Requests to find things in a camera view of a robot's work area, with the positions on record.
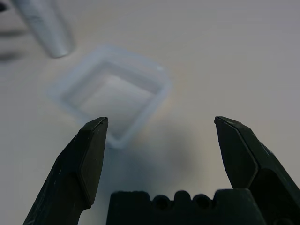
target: dark object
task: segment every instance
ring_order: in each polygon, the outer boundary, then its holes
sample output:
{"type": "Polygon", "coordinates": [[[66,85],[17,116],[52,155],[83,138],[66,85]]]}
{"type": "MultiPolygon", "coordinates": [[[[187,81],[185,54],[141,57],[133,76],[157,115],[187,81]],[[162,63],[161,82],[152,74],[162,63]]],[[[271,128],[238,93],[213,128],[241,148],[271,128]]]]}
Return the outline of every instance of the dark object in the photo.
{"type": "MultiPolygon", "coordinates": [[[[211,200],[185,191],[174,201],[146,192],[111,195],[107,225],[297,225],[300,191],[282,165],[241,123],[216,117],[222,158],[233,189],[211,200]]],[[[94,202],[107,118],[87,123],[57,158],[24,225],[76,225],[94,202]]]]}
{"type": "Polygon", "coordinates": [[[0,13],[6,11],[7,9],[8,9],[7,5],[0,2],[0,13]]]}
{"type": "Polygon", "coordinates": [[[300,224],[300,191],[275,155],[240,122],[216,117],[223,164],[233,188],[248,188],[267,224],[300,224]]]}
{"type": "Polygon", "coordinates": [[[76,225],[94,203],[108,120],[88,122],[57,157],[24,225],[76,225]]]}

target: translucent plastic container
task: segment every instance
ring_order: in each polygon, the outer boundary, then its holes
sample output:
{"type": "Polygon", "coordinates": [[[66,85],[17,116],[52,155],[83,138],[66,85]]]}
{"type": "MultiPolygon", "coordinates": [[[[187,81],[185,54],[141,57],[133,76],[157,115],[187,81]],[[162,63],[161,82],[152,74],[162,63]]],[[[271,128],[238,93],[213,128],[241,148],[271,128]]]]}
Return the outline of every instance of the translucent plastic container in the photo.
{"type": "Polygon", "coordinates": [[[107,116],[107,142],[123,148],[166,97],[171,82],[157,63],[102,45],[51,88],[80,124],[107,116]]]}

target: screw hole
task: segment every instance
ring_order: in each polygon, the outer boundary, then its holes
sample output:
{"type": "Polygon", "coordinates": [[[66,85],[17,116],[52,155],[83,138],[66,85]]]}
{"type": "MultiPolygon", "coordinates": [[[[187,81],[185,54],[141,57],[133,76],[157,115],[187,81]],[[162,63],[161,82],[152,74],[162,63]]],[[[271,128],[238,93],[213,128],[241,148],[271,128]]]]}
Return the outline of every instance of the screw hole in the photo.
{"type": "Polygon", "coordinates": [[[198,207],[202,210],[208,210],[212,207],[211,200],[206,195],[196,195],[193,201],[196,202],[198,207]]]}
{"type": "Polygon", "coordinates": [[[154,207],[158,210],[166,210],[170,206],[170,200],[163,195],[156,196],[153,199],[154,207]]]}

